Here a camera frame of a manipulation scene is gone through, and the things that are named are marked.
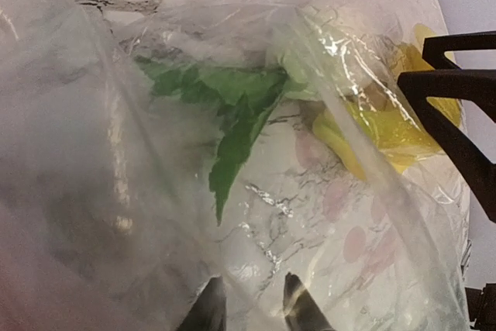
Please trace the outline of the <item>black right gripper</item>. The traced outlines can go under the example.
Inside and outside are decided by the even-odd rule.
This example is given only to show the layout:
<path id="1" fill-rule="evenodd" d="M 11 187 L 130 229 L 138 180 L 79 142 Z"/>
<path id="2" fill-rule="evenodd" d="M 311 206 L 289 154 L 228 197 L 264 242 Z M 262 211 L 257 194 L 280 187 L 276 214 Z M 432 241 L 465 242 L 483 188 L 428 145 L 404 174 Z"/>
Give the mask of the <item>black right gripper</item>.
<path id="1" fill-rule="evenodd" d="M 496 330 L 496 286 L 483 289 L 465 288 L 470 322 L 473 330 Z"/>

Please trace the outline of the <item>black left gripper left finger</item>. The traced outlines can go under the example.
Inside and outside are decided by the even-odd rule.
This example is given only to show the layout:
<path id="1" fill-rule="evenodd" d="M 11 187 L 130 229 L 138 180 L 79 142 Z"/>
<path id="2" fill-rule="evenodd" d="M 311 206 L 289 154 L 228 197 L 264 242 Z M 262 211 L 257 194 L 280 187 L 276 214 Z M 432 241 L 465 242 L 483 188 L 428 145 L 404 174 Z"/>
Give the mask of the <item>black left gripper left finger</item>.
<path id="1" fill-rule="evenodd" d="M 226 293 L 223 279 L 212 277 L 177 331 L 225 331 Z"/>

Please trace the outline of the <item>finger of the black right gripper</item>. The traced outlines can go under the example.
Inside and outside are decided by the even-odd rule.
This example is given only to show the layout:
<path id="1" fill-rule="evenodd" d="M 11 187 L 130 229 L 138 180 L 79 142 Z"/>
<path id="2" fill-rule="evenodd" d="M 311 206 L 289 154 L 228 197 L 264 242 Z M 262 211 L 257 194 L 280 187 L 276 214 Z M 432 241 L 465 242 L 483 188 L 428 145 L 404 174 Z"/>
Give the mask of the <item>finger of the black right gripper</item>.
<path id="1" fill-rule="evenodd" d="M 288 330 L 333 330 L 299 276 L 291 272 L 284 278 L 283 312 Z"/>

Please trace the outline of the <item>clear zip top bag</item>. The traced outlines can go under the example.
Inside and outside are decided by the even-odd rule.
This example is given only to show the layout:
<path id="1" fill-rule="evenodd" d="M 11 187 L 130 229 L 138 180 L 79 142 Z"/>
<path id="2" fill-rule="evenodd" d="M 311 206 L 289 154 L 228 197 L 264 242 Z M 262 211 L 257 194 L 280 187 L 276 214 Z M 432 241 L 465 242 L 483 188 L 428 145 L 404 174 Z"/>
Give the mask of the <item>clear zip top bag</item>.
<path id="1" fill-rule="evenodd" d="M 438 0 L 1 0 L 3 330 L 467 330 L 467 183 L 398 87 Z"/>

